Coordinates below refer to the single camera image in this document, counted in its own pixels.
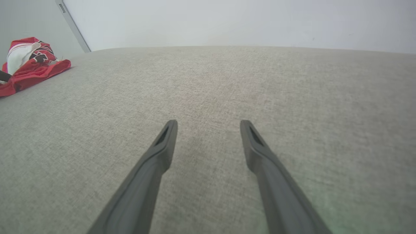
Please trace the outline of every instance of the white wall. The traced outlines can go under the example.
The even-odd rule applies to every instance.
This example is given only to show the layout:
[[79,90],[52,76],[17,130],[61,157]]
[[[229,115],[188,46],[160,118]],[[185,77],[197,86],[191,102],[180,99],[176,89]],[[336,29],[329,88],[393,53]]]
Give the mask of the white wall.
[[2,0],[0,35],[1,64],[6,62],[10,43],[25,37],[49,43],[58,59],[84,53],[54,0]]
[[416,53],[416,0],[65,0],[92,51],[269,45]]

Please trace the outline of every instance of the sofa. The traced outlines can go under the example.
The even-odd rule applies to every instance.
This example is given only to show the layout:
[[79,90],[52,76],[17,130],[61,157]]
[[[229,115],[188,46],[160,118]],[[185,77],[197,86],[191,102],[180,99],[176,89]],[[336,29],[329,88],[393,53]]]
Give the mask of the sofa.
[[71,62],[0,99],[0,233],[87,233],[169,119],[151,234],[268,233],[242,119],[334,234],[416,232],[416,55],[153,47]]

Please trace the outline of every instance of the red cloth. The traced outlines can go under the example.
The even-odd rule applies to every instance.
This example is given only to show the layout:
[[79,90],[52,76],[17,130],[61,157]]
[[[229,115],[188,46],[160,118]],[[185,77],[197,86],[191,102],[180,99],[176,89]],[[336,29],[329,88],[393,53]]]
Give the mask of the red cloth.
[[[10,48],[21,43],[35,42],[40,43],[41,47],[33,51],[30,59],[10,77],[6,84],[0,85],[0,97],[15,94],[17,91],[40,83],[71,67],[71,61],[69,60],[49,64],[56,60],[50,45],[39,41],[35,37],[13,41]],[[3,65],[2,71],[7,72],[7,63]]]

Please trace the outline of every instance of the gray upholstery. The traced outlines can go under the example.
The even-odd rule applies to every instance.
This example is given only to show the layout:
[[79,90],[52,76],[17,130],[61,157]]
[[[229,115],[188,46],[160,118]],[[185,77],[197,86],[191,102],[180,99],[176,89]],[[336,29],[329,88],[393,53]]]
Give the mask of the gray upholstery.
[[267,233],[249,119],[336,234],[415,233],[416,55],[101,50],[0,99],[0,233],[85,233],[178,121],[152,234]]

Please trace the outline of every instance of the black object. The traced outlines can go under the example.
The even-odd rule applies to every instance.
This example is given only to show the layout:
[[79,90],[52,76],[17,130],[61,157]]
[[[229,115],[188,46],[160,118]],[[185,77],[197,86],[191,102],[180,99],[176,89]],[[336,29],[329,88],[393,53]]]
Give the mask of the black object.
[[0,70],[0,80],[2,80],[4,82],[8,82],[10,77],[12,77],[12,75],[10,75],[9,73],[5,73],[4,71]]
[[[283,164],[248,120],[240,124],[245,159],[257,176],[271,234],[330,234]],[[147,234],[162,174],[170,167],[178,123],[169,120],[88,234]]]
[[178,123],[169,120],[108,202],[89,234],[147,234],[162,174],[170,167]]
[[240,123],[245,160],[257,176],[269,232],[330,234],[283,164],[248,120]]

